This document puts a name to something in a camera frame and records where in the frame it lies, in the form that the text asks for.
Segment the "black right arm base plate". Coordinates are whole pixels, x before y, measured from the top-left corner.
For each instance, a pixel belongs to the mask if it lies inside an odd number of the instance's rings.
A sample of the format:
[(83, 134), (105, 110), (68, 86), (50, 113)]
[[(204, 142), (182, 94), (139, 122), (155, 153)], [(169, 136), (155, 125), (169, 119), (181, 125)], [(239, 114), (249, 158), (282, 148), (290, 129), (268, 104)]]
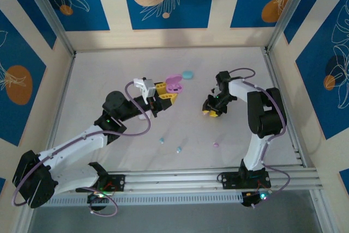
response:
[(221, 174), (223, 189), (257, 189), (270, 188), (271, 180), (268, 172), (253, 172), (243, 177), (238, 172), (223, 172)]

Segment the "pink earbud charging case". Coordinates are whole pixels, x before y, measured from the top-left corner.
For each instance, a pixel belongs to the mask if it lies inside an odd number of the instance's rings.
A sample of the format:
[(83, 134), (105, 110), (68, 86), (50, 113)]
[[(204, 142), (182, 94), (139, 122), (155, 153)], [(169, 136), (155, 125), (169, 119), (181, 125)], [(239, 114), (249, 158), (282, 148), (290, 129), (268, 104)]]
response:
[(166, 78), (166, 91), (171, 94), (180, 94), (183, 92), (183, 85), (181, 74), (172, 74)]

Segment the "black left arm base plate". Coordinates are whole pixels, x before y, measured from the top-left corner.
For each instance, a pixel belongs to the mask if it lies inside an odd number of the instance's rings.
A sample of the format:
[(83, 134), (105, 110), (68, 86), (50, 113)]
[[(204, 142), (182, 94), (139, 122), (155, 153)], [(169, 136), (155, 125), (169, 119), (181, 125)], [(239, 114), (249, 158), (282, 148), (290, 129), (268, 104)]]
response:
[(124, 174), (104, 174), (102, 176), (97, 176), (92, 181), (90, 187), (94, 192), (100, 191), (103, 193), (114, 193), (114, 192), (123, 192), (125, 186), (125, 175)]

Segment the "aluminium table side rail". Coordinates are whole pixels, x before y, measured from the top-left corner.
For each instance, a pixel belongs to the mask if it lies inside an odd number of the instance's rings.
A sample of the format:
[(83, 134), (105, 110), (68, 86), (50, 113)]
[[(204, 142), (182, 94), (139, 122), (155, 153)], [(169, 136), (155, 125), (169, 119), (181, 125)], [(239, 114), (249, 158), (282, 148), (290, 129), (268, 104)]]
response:
[(73, 54), (71, 61), (70, 61), (70, 64), (69, 64), (68, 71), (63, 79), (64, 85), (63, 85), (63, 88), (59, 94), (59, 100), (58, 100), (58, 104), (56, 106), (56, 111), (55, 111), (53, 123), (51, 125), (51, 128), (49, 129), (49, 135), (45, 141), (44, 147), (40, 149), (39, 154), (41, 154), (44, 151), (50, 150), (54, 146), (56, 135), (57, 135), (57, 130), (58, 130), (58, 126), (59, 126), (59, 122), (61, 119), (61, 114), (62, 114), (64, 102), (65, 102), (65, 98), (66, 98), (68, 87), (69, 87), (69, 82), (70, 82), (71, 75), (72, 75), (73, 68), (74, 68), (74, 64), (75, 64), (75, 60), (76, 60), (76, 53)]
[(304, 159), (303, 150), (302, 150), (301, 144), (299, 142), (297, 132), (296, 132), (294, 125), (292, 123), (292, 118), (291, 118), (289, 111), (288, 111), (288, 108), (287, 108), (286, 97), (284, 94), (284, 90), (282, 88), (282, 84), (279, 80), (276, 68), (273, 64), (273, 61), (272, 61), (270, 55), (267, 54), (266, 49), (264, 47), (262, 47), (261, 51), (263, 54), (264, 62), (266, 64), (270, 79), (271, 79), (273, 85), (279, 89), (280, 94), (281, 94), (281, 100), (283, 102), (284, 111), (285, 111), (286, 118), (287, 118), (286, 129), (288, 132), (288, 136), (290, 137), (290, 140), (292, 142), (292, 147), (293, 147), (293, 150), (296, 154), (296, 158), (300, 161), (300, 164), (302, 167), (307, 168), (308, 167), (307, 160)]

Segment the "aluminium frame post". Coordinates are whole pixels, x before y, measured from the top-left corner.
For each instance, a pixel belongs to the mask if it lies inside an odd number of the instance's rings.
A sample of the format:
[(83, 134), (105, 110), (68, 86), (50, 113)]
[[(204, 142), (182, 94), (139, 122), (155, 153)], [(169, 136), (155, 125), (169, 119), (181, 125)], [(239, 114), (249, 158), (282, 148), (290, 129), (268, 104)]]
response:
[(61, 24), (56, 12), (54, 11), (49, 0), (34, 0), (41, 13), (45, 17), (47, 23), (50, 25), (51, 29), (55, 33), (56, 37), (61, 41), (63, 47), (68, 52), (68, 54), (75, 58), (76, 51), (74, 50), (63, 25)]
[(286, 26), (288, 25), (290, 19), (292, 18), (294, 12), (297, 9), (301, 0), (288, 0), (286, 6), (284, 7), (279, 20), (277, 21), (273, 33), (265, 47), (266, 54), (269, 55), (275, 48), (281, 34), (284, 32)]

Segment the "aluminium mounting rail beam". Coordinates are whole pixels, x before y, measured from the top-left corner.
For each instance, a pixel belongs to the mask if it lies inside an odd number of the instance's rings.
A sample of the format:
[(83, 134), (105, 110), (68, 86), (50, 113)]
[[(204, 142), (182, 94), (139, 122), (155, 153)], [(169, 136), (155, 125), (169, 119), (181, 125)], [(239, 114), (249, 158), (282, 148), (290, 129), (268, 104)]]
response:
[[(315, 168), (296, 166), (277, 166), (266, 169), (271, 180), (270, 188), (261, 188), (260, 191), (279, 189), (286, 190), (313, 190), (322, 189), (322, 182)], [(125, 175), (125, 193), (189, 193), (211, 192), (214, 190), (235, 190), (238, 192), (251, 191), (250, 189), (223, 189), (217, 176), (222, 172), (237, 172), (238, 168), (221, 169), (190, 169), (190, 170), (163, 170), (163, 171), (120, 171), (108, 174)], [(52, 176), (48, 185), (43, 189), (50, 196), (65, 192), (83, 192), (85, 186), (90, 186), (97, 178), (96, 170), (90, 166), (66, 171)]]

